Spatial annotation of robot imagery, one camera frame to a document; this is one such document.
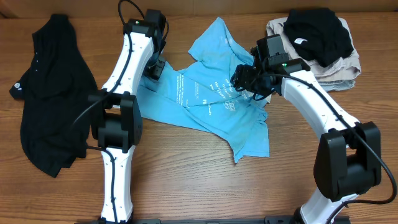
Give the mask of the light blue t-shirt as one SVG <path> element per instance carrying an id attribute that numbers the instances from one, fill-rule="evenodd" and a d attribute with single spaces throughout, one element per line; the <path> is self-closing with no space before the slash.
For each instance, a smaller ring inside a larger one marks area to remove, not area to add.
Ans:
<path id="1" fill-rule="evenodd" d="M 188 51 L 195 63 L 174 70 L 167 63 L 159 80 L 140 80 L 137 101 L 144 118 L 213 133 L 228 142 L 234 161 L 269 156 L 264 107 L 267 98 L 236 91 L 230 79 L 253 57 L 217 18 Z"/>

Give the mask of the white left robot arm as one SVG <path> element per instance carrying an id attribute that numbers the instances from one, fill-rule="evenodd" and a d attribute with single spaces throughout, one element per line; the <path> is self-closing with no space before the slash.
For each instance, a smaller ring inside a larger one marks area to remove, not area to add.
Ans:
<path id="1" fill-rule="evenodd" d="M 131 169 L 143 122 L 137 102 L 142 76 L 159 78 L 169 25 L 159 11 L 123 22 L 123 47 L 116 66 L 97 93 L 89 96 L 91 132 L 104 164 L 104 204 L 98 223 L 131 223 Z"/>

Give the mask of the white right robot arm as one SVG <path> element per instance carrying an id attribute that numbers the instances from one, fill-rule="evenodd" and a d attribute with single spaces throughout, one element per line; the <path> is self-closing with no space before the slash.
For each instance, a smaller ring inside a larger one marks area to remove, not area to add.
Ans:
<path id="1" fill-rule="evenodd" d="M 302 59 L 271 66 L 238 65 L 231 83 L 260 95 L 278 92 L 300 111 L 320 140 L 313 195 L 293 215 L 266 217 L 265 223 L 349 223 L 338 213 L 348 201 L 381 182 L 377 126 L 360 123 L 343 110 Z"/>

